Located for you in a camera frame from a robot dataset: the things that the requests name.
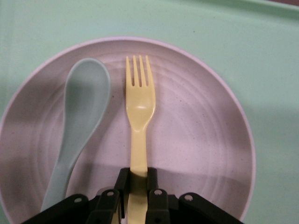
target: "fork tines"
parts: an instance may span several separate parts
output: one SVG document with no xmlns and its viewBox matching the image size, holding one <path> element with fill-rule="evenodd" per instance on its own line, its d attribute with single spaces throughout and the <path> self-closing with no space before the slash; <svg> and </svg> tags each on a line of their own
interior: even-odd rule
<svg viewBox="0 0 299 224">
<path fill-rule="evenodd" d="M 142 87 L 142 86 L 149 86 L 154 83 L 148 56 L 145 56 L 145 60 L 146 60 L 146 70 L 147 70 L 148 81 L 146 81 L 143 60 L 142 60 L 141 55 L 139 55 L 139 69 L 137 66 L 136 56 L 133 56 L 133 67 L 134 67 L 133 68 L 133 71 L 134 71 L 133 77 L 131 75 L 129 57 L 127 56 L 127 73 L 126 73 L 127 85 L 130 84 L 132 86 Z"/>
</svg>

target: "plastic utensil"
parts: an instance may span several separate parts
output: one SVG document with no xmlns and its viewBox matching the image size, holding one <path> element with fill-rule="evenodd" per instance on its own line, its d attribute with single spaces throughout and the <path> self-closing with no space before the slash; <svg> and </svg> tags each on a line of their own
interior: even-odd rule
<svg viewBox="0 0 299 224">
<path fill-rule="evenodd" d="M 146 129 L 156 108 L 156 95 L 149 59 L 146 56 L 148 84 L 146 83 L 142 57 L 139 56 L 141 81 L 139 81 L 136 57 L 133 56 L 134 84 L 127 57 L 126 109 L 130 121 L 131 180 L 128 199 L 128 224 L 145 223 L 147 199 Z"/>
<path fill-rule="evenodd" d="M 65 198 L 75 163 L 103 118 L 111 96 L 107 68 L 94 58 L 78 61 L 64 93 L 64 134 L 41 211 Z"/>
</svg>

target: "pink plate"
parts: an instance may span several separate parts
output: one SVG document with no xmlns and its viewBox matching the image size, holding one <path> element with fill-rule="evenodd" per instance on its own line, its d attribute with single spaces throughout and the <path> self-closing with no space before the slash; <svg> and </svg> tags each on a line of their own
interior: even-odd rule
<svg viewBox="0 0 299 224">
<path fill-rule="evenodd" d="M 255 181 L 255 150 L 240 103 L 207 65 L 169 44 L 110 37 L 71 47 L 38 67 L 11 99 L 0 132 L 0 198 L 9 221 L 37 214 L 61 142 L 64 84 L 71 67 L 94 57 L 107 66 L 112 98 L 104 121 L 83 150 L 67 195 L 90 199 L 113 186 L 129 166 L 130 125 L 125 110 L 126 56 L 148 55 L 157 110 L 147 131 L 148 165 L 159 187 L 195 192 L 243 219 Z"/>
</svg>

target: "spoon bowl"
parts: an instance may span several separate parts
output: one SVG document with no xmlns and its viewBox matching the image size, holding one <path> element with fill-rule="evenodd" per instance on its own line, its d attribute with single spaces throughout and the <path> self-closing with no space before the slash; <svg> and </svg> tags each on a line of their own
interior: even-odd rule
<svg viewBox="0 0 299 224">
<path fill-rule="evenodd" d="M 64 133 L 41 211 L 65 198 L 75 163 L 96 130 L 111 96 L 111 80 L 105 65 L 94 58 L 78 61 L 64 90 Z"/>
</svg>

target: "bolt hole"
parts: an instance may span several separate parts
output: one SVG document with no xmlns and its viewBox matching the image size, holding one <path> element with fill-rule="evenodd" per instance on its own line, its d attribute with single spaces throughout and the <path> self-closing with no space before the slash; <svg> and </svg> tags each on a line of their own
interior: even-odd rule
<svg viewBox="0 0 299 224">
<path fill-rule="evenodd" d="M 82 201 L 82 198 L 81 197 L 78 197 L 78 198 L 76 198 L 75 200 L 74 200 L 74 203 L 79 203 L 79 202 L 81 202 Z"/>
<path fill-rule="evenodd" d="M 193 197 L 191 195 L 185 195 L 184 199 L 189 202 L 193 201 Z"/>
<path fill-rule="evenodd" d="M 155 193 L 155 195 L 161 195 L 162 191 L 161 190 L 155 190 L 154 193 Z"/>
<path fill-rule="evenodd" d="M 155 223 L 161 223 L 161 219 L 160 218 L 155 218 Z"/>
<path fill-rule="evenodd" d="M 112 195 L 114 195 L 114 192 L 113 192 L 113 191 L 109 191 L 109 192 L 107 193 L 107 196 L 112 196 Z"/>
</svg>

